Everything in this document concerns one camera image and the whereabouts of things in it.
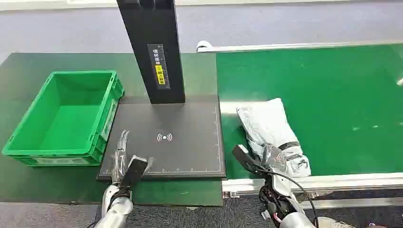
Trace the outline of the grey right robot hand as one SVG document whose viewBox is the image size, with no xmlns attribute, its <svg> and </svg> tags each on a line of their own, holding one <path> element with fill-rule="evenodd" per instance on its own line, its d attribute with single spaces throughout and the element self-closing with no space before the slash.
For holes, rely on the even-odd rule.
<svg viewBox="0 0 403 228">
<path fill-rule="evenodd" d="M 290 181 L 281 176 L 287 174 L 286 158 L 281 150 L 270 143 L 264 144 L 262 165 L 269 172 L 276 173 L 271 174 L 273 190 L 282 196 L 291 197 Z"/>
</svg>

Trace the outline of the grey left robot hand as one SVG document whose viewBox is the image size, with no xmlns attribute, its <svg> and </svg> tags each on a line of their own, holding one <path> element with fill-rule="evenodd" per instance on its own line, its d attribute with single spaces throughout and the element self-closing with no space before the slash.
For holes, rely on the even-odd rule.
<svg viewBox="0 0 403 228">
<path fill-rule="evenodd" d="M 112 207 L 113 202 L 119 197 L 131 198 L 132 185 L 136 185 L 143 175 L 150 170 L 154 158 L 143 158 L 133 155 L 128 158 L 126 145 L 129 130 L 123 130 L 112 157 L 112 183 L 104 191 L 103 206 Z"/>
</svg>

